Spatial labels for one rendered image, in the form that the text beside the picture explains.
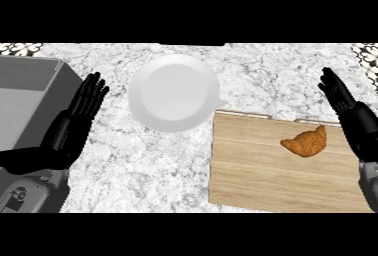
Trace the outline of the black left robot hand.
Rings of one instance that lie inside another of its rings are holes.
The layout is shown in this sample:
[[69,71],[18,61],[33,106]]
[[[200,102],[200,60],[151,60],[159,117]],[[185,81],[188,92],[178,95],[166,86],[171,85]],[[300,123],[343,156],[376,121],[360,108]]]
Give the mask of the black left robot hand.
[[45,169],[66,170],[72,167],[82,155],[108,92],[101,73],[91,73],[70,107],[57,115],[41,146],[0,151],[0,168],[14,175],[24,175]]

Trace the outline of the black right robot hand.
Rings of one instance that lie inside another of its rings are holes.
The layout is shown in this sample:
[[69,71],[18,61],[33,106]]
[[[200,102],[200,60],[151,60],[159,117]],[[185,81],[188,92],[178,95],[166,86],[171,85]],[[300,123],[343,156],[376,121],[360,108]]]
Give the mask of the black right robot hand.
[[354,98],[349,88],[330,67],[323,69],[320,89],[337,113],[345,136],[358,158],[378,162],[378,116]]

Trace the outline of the brown croissant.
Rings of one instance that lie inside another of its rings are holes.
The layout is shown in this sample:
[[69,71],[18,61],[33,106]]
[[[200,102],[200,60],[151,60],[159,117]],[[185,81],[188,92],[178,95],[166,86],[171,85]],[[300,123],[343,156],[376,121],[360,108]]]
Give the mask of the brown croissant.
[[327,130],[320,125],[314,131],[300,133],[295,139],[281,141],[281,145],[300,157],[315,156],[327,148]]

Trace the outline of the wooden tray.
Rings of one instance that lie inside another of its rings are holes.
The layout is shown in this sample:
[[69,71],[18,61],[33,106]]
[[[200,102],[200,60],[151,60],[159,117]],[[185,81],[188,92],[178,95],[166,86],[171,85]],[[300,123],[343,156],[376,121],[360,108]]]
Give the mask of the wooden tray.
[[[320,126],[327,131],[327,148],[303,158],[281,141]],[[209,191],[213,204],[274,212],[368,213],[358,181],[360,159],[339,123],[216,111]]]

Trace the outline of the white plate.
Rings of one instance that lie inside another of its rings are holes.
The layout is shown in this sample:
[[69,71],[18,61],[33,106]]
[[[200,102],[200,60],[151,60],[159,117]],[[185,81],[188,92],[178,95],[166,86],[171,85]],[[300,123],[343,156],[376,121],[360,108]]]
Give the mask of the white plate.
[[139,69],[129,88],[131,111],[151,129],[176,133],[213,115],[221,99],[218,76],[184,54],[159,57]]

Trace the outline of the grey box appliance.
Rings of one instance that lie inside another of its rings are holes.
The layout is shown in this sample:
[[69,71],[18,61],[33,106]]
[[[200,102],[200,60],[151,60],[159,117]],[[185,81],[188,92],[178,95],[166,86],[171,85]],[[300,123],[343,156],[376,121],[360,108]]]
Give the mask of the grey box appliance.
[[61,59],[0,56],[0,151],[41,145],[80,84]]

